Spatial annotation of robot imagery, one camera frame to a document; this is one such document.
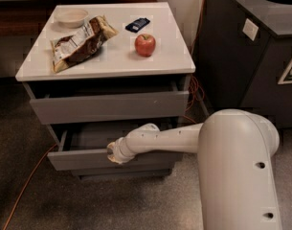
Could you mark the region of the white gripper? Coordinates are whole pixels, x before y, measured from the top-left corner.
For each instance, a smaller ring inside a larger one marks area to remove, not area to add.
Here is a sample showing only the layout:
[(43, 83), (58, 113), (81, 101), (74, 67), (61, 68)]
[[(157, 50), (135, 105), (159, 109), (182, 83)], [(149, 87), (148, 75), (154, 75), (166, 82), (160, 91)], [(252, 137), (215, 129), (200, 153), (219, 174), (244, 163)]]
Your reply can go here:
[(107, 145), (107, 158), (116, 164), (122, 165), (132, 160), (136, 153), (129, 149), (126, 139), (121, 137)]

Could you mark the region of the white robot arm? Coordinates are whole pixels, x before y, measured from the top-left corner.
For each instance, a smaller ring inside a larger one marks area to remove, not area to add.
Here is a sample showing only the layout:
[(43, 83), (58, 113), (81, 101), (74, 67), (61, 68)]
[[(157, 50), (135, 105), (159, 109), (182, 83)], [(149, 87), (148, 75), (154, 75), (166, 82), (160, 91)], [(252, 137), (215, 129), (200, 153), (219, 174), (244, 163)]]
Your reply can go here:
[(266, 118), (224, 109), (197, 125), (143, 125), (107, 149), (118, 164), (153, 150), (195, 153), (204, 230), (282, 230), (271, 164), (279, 144)]

